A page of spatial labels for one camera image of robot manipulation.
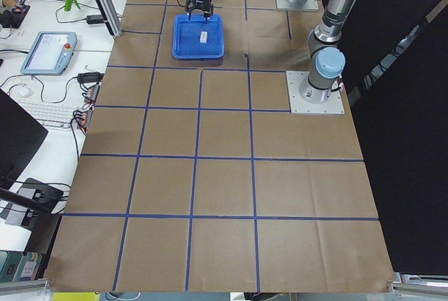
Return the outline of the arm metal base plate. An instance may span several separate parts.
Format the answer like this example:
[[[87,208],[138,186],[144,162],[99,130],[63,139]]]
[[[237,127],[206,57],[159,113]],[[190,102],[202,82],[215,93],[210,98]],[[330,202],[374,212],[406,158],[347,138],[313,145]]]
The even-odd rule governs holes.
[[[276,0],[278,11],[300,11],[317,13],[319,5],[317,0]]]
[[[344,115],[342,91],[337,81],[328,90],[309,84],[308,71],[287,71],[290,112],[301,115]]]

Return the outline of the person's hand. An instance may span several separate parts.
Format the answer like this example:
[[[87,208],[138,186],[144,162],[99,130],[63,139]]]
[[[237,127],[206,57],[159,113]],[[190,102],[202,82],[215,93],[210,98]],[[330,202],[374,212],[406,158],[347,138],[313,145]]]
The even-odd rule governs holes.
[[[13,8],[18,4],[17,0],[1,0],[1,3],[5,8]]]

